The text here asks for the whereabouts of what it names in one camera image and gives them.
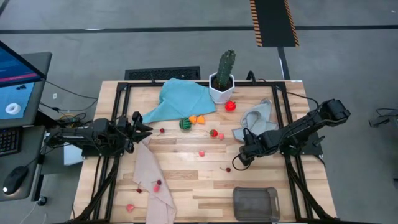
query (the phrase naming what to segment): wooden table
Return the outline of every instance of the wooden table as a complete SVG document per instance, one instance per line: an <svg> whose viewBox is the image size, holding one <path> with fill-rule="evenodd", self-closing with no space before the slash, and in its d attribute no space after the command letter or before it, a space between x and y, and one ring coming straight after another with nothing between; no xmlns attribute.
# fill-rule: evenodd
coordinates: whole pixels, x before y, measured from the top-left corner
<svg viewBox="0 0 398 224"><path fill-rule="evenodd" d="M117 83L103 82L95 119L111 119ZM286 86L287 91L305 95L302 82L286 81ZM132 115L134 111L146 114L153 110L159 103L159 91L160 87L133 87L127 114ZM240 128L239 122L243 113L264 98L273 99L271 87L236 87L231 98L237 104L233 113L226 112L224 105L217 105L217 112L205 115L206 124L193 125L189 133L181 132L178 121L150 124L154 128L154 134L151 136L149 149L157 156L177 206L176 222L236 222L232 192L237 186L275 187L279 195L280 220L295 220L285 161L280 154L256 158L252 166L242 172L231 166L231 160L238 154L241 145L233 138L231 130ZM289 95L289 102L294 120L305 116L309 110L306 99ZM274 108L271 121L277 122ZM158 136L160 128L164 128L165 133ZM225 139L220 141L210 138L208 132L211 129L225 134ZM198 155L201 150L206 152L205 157ZM136 154L125 153L120 160L111 222L145 221L148 193L145 190L141 194L136 192L137 184L132 181L135 159ZM327 213L335 216L323 164L314 156L302 156L302 160L309 191ZM96 163L95 157L88 158L83 163L74 203L76 214L80 214L90 201ZM227 173L220 167L231 167L232 171ZM302 216L305 217L303 198L299 189L297 192ZM105 200L101 205L100 217L104 217L104 202ZM129 203L136 207L132 213L126 211Z"/></svg>

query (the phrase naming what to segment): plastic tray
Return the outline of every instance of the plastic tray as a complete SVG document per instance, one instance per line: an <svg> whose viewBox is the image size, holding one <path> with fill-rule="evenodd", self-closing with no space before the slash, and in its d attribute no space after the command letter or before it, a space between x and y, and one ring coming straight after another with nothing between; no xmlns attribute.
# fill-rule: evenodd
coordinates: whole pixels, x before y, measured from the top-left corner
<svg viewBox="0 0 398 224"><path fill-rule="evenodd" d="M280 219L275 188L235 187L234 215L238 221L277 222Z"/></svg>

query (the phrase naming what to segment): blue towel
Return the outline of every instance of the blue towel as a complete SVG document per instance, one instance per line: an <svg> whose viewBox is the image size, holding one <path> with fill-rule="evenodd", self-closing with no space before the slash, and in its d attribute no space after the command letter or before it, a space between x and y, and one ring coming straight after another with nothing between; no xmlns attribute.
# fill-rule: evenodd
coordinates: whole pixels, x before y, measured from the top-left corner
<svg viewBox="0 0 398 224"><path fill-rule="evenodd" d="M216 111L209 89L193 81L175 78L165 82L159 106L143 116L143 123L187 118Z"/></svg>

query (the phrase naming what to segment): pink cloth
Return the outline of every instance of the pink cloth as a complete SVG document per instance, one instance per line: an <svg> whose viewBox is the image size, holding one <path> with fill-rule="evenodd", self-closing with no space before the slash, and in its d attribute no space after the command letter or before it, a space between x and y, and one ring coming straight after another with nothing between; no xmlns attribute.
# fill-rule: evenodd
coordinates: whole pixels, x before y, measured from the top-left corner
<svg viewBox="0 0 398 224"><path fill-rule="evenodd" d="M162 169L155 155L147 147L149 141L150 137L147 137L136 147L137 159L132 180L149 191L146 223L173 224L177 209ZM154 192L158 180L161 180L162 184L160 190Z"/></svg>

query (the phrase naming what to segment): white pot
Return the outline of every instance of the white pot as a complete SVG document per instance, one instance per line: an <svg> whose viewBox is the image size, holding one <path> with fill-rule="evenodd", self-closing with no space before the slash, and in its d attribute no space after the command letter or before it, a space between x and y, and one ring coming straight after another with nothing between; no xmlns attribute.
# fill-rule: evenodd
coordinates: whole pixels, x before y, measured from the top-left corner
<svg viewBox="0 0 398 224"><path fill-rule="evenodd" d="M232 96L232 93L235 89L235 80L233 75L229 75L232 78L232 87L229 88L228 90L222 92L219 90L216 90L215 88L211 87L211 79L216 75L217 73L211 74L209 76L209 92L210 96L212 97L213 101L216 104L223 104L226 103Z"/></svg>

